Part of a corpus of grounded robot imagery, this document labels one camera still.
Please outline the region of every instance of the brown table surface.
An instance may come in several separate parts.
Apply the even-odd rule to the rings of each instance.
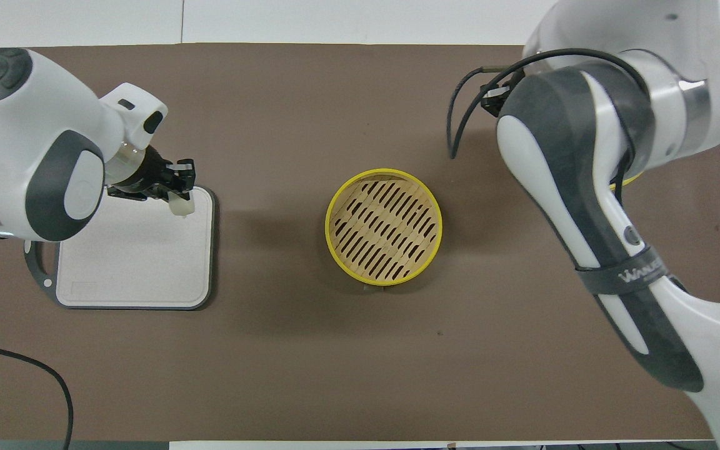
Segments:
[[[586,293],[506,170],[495,119],[477,112],[446,156],[455,83],[520,48],[39,51],[98,95],[128,81],[162,99],[152,144],[194,158],[220,202],[200,311],[64,309],[29,276],[22,242],[0,242],[0,347],[65,376],[75,439],[709,438]],[[329,256],[323,216],[344,181],[383,166],[431,188],[444,237],[420,276],[369,294]],[[720,301],[720,148],[644,174],[625,203],[689,290]],[[64,427],[51,377],[0,357],[0,439]]]

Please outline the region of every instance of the robotic arm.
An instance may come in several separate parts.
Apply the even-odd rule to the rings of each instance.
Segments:
[[[720,304],[686,292],[609,188],[623,161],[635,176],[720,143],[720,1],[560,0],[524,55],[559,48],[620,57],[648,95],[611,63],[545,59],[497,111],[502,157],[634,358],[691,397],[720,447]]]
[[[62,241],[82,230],[103,195],[152,197],[193,212],[191,159],[149,146],[168,108],[124,83],[95,94],[27,49],[0,49],[0,239]]]

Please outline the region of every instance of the black strap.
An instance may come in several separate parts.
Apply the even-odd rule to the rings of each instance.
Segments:
[[[668,274],[663,260],[654,248],[643,251],[611,267],[577,267],[577,274],[591,294],[635,293]]]

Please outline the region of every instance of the slotted surface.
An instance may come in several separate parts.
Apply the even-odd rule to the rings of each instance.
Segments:
[[[429,191],[393,173],[361,177],[337,193],[329,245],[345,271],[390,285],[416,276],[440,243],[440,212]]]

